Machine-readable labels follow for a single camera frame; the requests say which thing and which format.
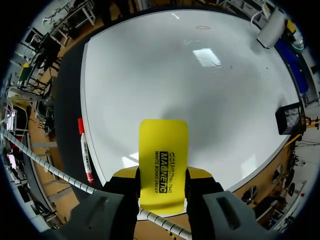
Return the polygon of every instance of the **yellow object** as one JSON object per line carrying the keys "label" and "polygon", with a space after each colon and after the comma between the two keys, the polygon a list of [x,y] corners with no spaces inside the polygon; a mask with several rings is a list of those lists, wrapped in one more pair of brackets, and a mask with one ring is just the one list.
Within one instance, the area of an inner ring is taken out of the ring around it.
{"label": "yellow object", "polygon": [[114,173],[113,177],[134,179],[137,174],[137,169],[138,166],[123,168]]}
{"label": "yellow object", "polygon": [[190,174],[190,179],[206,179],[206,178],[212,178],[212,175],[200,168],[195,168],[188,166],[188,171]]}
{"label": "yellow object", "polygon": [[289,31],[291,32],[291,33],[295,33],[295,31],[296,31],[296,27],[295,27],[295,25],[294,25],[294,23],[289,19],[288,20],[288,22],[286,23],[286,27],[289,29]]}
{"label": "yellow object", "polygon": [[183,120],[147,119],[139,130],[140,206],[155,214],[184,209],[188,126]]}
{"label": "yellow object", "polygon": [[295,136],[294,138],[292,138],[290,141],[288,141],[283,148],[289,146],[294,140],[296,140],[298,137],[302,136],[301,134],[298,134],[297,136]]}
{"label": "yellow object", "polygon": [[[14,94],[12,96],[10,96],[10,98],[13,99],[21,99],[22,97],[18,94]],[[23,100],[11,100],[12,104],[14,106],[17,106],[19,108],[23,108],[23,109],[27,109],[27,107],[29,106],[29,102],[28,101],[23,101]]]}
{"label": "yellow object", "polygon": [[172,233],[172,231],[166,231],[173,240],[177,240],[176,236]]}

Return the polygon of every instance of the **white table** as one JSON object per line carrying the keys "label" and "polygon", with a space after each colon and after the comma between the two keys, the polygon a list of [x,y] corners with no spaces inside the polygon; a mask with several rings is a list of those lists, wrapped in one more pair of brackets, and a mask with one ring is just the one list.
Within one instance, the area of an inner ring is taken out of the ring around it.
{"label": "white table", "polygon": [[248,21],[228,14],[148,14],[104,30],[84,49],[82,117],[102,185],[138,165],[142,120],[182,119],[188,165],[234,191],[285,144],[275,112],[298,101],[278,52],[262,48]]}

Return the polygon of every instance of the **table leg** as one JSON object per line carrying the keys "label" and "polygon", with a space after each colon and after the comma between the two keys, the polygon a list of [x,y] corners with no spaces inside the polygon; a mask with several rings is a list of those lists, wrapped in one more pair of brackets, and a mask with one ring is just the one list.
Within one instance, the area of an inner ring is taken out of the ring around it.
{"label": "table leg", "polygon": [[85,8],[82,8],[82,11],[84,13],[84,15],[86,16],[86,18],[88,19],[88,21],[91,23],[91,25],[95,25],[95,22],[91,19],[89,13],[87,12],[87,10]]}

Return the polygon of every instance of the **wooden floor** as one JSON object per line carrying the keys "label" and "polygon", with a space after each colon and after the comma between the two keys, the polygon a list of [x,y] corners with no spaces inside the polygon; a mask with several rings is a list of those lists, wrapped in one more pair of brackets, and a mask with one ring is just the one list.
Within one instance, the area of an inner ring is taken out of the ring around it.
{"label": "wooden floor", "polygon": [[[116,19],[119,14],[119,10],[116,6],[112,6],[110,8],[112,19]],[[75,40],[70,40],[66,47],[62,48],[59,57],[62,57],[74,44],[76,44],[79,40],[81,40],[84,36],[89,34],[90,32],[94,31],[95,29],[98,29],[103,24],[100,19],[96,20],[96,23],[94,26],[90,24],[86,24],[81,29],[80,36]],[[51,75],[56,76],[57,72],[55,70],[51,70]],[[50,73],[49,71],[46,71],[43,76],[41,77],[42,82],[47,82],[50,79]],[[28,129],[30,134],[30,142],[32,143],[43,143],[43,142],[49,142],[49,141],[55,141],[55,139],[48,139],[43,130],[38,128],[37,120],[35,119],[35,113],[32,112],[30,116],[31,121],[28,123]],[[59,156],[59,150],[57,148],[35,148],[33,151],[36,154],[41,154],[44,152],[51,153],[53,164],[56,168],[60,170],[64,170],[62,161]],[[288,149],[284,148],[276,157],[275,159],[256,177],[254,177],[252,180],[250,180],[247,184],[245,184],[243,187],[239,188],[234,192],[234,194],[238,197],[241,197],[243,193],[250,188],[251,186],[255,185],[258,187],[258,195],[256,197],[256,201],[259,202],[262,200],[265,196],[267,196],[274,188],[275,184],[272,183],[272,177],[274,174],[275,169],[279,164],[286,165],[286,162],[288,160]],[[44,171],[44,169],[38,165],[36,166],[36,172],[38,174],[40,182],[44,185],[45,183],[48,183],[54,179],[54,177],[50,174]],[[222,171],[225,171],[226,174],[228,174],[228,169],[222,169]],[[60,184],[50,184],[50,185],[44,185],[43,189],[47,196],[53,195],[65,188],[67,188],[68,185],[60,185]],[[75,194],[73,192],[70,192],[69,194],[65,195],[64,197],[58,199],[55,202],[56,211],[58,213],[59,218],[65,222],[68,219],[70,219],[70,212],[71,210],[79,204]],[[186,227],[187,229],[190,229],[189,222],[188,222],[188,216],[186,214],[170,217],[170,220],[172,222],[175,222],[176,224],[179,224],[181,226]],[[153,240],[170,240],[172,239],[169,234],[161,227],[153,224],[149,221],[139,221],[136,224],[135,233],[134,233],[134,239],[137,240],[146,240],[146,239],[153,239]]]}

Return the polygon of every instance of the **desk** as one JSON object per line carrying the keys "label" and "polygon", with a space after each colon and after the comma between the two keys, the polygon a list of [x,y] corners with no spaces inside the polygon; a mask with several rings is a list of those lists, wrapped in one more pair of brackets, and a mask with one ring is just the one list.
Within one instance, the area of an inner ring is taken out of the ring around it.
{"label": "desk", "polygon": [[275,112],[299,98],[285,63],[275,49],[260,46],[247,20],[230,14],[149,10],[135,16],[141,17],[90,34],[62,60],[55,121],[66,173],[87,183],[81,115],[96,185],[138,164],[143,119],[183,119],[188,165],[236,190],[288,139],[278,134]]}

